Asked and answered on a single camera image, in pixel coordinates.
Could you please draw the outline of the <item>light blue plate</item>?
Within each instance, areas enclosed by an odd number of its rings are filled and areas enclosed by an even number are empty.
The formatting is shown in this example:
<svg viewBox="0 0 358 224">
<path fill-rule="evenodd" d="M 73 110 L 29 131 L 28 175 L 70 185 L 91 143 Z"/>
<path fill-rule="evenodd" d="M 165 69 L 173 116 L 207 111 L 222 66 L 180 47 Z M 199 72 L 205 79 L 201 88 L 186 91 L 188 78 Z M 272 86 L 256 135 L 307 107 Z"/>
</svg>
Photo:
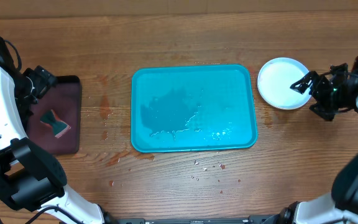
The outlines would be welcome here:
<svg viewBox="0 0 358 224">
<path fill-rule="evenodd" d="M 259 71 L 257 88 L 261 97 L 281 110 L 294 110 L 305 105 L 311 95 L 298 93 L 290 86 L 303 78 L 309 70 L 299 61 L 279 57 L 268 61 Z"/>
</svg>

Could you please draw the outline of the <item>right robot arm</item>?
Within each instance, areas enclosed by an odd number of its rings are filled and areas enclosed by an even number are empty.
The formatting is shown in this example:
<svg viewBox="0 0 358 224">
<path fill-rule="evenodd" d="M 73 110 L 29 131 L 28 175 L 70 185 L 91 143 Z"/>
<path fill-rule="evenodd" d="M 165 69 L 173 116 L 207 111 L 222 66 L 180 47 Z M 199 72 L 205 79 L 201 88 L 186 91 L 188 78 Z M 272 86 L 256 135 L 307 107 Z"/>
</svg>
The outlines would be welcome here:
<svg viewBox="0 0 358 224">
<path fill-rule="evenodd" d="M 337 114 L 358 113 L 358 56 L 352 68 L 332 65 L 328 72 L 307 73 L 292 90 L 309 93 L 316 103 L 310 110 L 332 121 Z M 266 223 L 358 223 L 358 153 L 336 176 L 331 191 L 307 202 L 294 202 Z"/>
</svg>

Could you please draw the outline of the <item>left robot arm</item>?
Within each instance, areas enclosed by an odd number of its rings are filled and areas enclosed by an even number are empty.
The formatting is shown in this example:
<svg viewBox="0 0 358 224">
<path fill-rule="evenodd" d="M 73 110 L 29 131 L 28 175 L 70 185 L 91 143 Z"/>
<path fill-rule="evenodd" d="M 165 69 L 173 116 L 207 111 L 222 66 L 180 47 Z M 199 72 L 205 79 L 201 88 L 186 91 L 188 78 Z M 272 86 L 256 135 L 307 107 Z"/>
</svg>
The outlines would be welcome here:
<svg viewBox="0 0 358 224">
<path fill-rule="evenodd" d="M 23 69 L 17 49 L 0 37 L 0 202 L 62 223 L 114 222 L 68 185 L 57 160 L 79 148 L 81 97 L 77 76 Z"/>
</svg>

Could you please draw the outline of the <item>green and pink sponge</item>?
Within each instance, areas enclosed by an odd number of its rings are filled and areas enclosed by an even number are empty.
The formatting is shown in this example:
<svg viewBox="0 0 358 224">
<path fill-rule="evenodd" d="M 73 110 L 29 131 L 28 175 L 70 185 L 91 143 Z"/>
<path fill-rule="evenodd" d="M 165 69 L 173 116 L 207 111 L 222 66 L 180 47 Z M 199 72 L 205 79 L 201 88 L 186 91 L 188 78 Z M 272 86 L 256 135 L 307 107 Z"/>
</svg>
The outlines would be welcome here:
<svg viewBox="0 0 358 224">
<path fill-rule="evenodd" d="M 71 129 L 71 126 L 61 120 L 54 110 L 46 111 L 41 117 L 40 121 L 52 129 L 53 135 L 56 138 L 62 137 L 68 130 Z"/>
</svg>

